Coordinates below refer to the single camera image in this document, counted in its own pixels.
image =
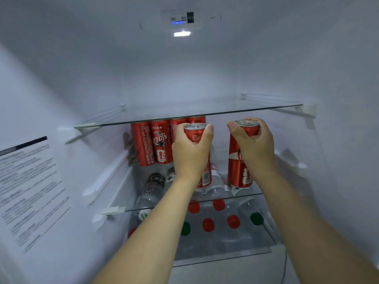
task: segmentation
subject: red can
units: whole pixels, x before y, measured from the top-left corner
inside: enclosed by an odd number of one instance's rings
[[[248,136],[257,135],[259,132],[259,123],[256,121],[236,120],[236,123]],[[242,159],[241,149],[232,135],[229,144],[228,181],[236,187],[249,187],[252,184],[250,173]]]
[[[189,117],[187,120],[189,123],[206,123],[205,115],[202,117]]]
[[[155,160],[158,164],[169,164],[173,162],[173,149],[170,139],[170,128],[168,120],[157,120],[150,122],[155,150]]]
[[[168,123],[170,124],[171,143],[174,143],[175,141],[176,126],[178,124],[186,123],[186,122],[187,122],[187,118],[172,119],[168,121]]]
[[[150,123],[131,123],[131,133],[134,138],[134,146],[137,152],[138,164],[142,167],[155,163],[154,148],[151,141]]]
[[[201,136],[204,133],[204,129],[206,127],[205,123],[194,123],[194,124],[187,124],[184,127],[184,132],[186,133],[187,137],[196,143],[199,143],[201,140]],[[203,175],[201,179],[199,180],[199,183],[197,185],[197,188],[206,187],[211,184],[212,182],[212,174],[210,170],[210,153],[208,155],[208,163],[206,164],[206,167],[204,169]]]

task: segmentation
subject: instruction label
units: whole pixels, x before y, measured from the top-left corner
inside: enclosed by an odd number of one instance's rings
[[[22,254],[71,206],[47,137],[0,151],[0,230]]]

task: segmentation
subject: person's left hand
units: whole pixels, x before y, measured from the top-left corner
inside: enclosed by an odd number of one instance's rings
[[[190,181],[193,189],[201,179],[201,175],[208,162],[209,150],[213,140],[213,125],[208,124],[199,143],[192,142],[184,132],[188,123],[176,127],[176,137],[173,143],[175,164],[175,180]]]

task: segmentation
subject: finger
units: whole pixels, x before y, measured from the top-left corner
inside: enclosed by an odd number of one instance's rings
[[[184,132],[184,127],[190,123],[181,123],[176,126],[176,132],[175,132],[175,140],[189,140],[186,133]]]
[[[207,124],[204,129],[203,135],[201,136],[199,145],[209,150],[211,147],[212,140],[213,140],[213,124]]]
[[[230,134],[235,138],[240,147],[243,147],[244,144],[249,141],[249,137],[246,132],[235,121],[229,121],[227,126]]]
[[[268,128],[267,124],[264,122],[264,120],[256,118],[256,117],[249,117],[244,120],[252,120],[259,123],[259,134],[264,134],[266,132],[269,132],[270,129]]]

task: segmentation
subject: person's left arm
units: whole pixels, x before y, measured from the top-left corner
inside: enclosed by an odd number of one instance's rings
[[[198,144],[187,138],[184,126],[177,126],[173,144],[176,178],[172,186],[92,284],[168,283],[188,203],[213,139],[212,125],[207,125]]]

